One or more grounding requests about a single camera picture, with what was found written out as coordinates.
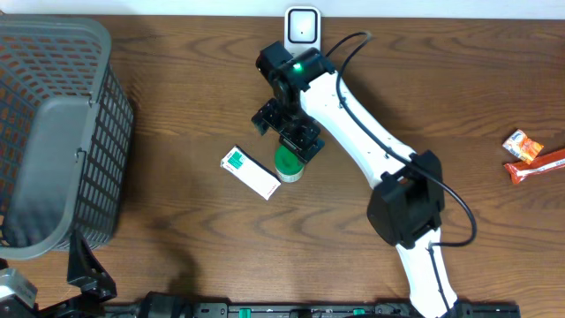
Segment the green lid jar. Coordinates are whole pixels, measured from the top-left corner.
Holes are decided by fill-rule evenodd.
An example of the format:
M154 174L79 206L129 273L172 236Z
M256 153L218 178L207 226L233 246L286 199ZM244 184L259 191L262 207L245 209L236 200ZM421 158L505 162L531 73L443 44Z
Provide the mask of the green lid jar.
M275 151L275 169L282 182L293 183L301 179L305 165L285 146L280 146Z

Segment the white medicine box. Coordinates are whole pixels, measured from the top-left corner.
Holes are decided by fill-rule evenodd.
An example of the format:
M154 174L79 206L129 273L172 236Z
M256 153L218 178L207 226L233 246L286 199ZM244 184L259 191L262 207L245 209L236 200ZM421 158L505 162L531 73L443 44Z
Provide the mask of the white medicine box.
M228 152L220 165L266 201L281 185L270 170L256 163L238 146Z

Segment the red chocolate bar wrapper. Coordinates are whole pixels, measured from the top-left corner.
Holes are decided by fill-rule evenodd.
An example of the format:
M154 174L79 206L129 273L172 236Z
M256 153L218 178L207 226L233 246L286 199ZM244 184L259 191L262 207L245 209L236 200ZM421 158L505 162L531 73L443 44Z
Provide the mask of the red chocolate bar wrapper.
M565 149L560 149L542 155L531 163L506 163L504 168L509 173L513 184L517 185L529 176L547 173L549 171L562 169L564 167Z

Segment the orange tissue packet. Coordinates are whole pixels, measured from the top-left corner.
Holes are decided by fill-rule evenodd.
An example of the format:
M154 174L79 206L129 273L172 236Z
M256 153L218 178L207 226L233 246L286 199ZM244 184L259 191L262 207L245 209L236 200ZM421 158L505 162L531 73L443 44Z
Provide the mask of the orange tissue packet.
M543 149L543 145L532 140L527 134L517 129L503 143L502 146L509 151L510 154L525 163L532 163Z

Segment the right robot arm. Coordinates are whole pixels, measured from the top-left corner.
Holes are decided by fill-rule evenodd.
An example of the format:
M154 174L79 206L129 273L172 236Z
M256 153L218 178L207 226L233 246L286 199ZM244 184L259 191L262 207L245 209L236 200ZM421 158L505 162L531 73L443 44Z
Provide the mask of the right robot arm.
M274 96L252 117L261 134L273 129L301 163L323 148L326 129L361 169L373 193L367 218L400 255L410 301L424 317L446 317L457 296L439 247L445 207L441 162L417 154L359 103L341 74L316 48L294 56L280 42L262 49L256 68Z

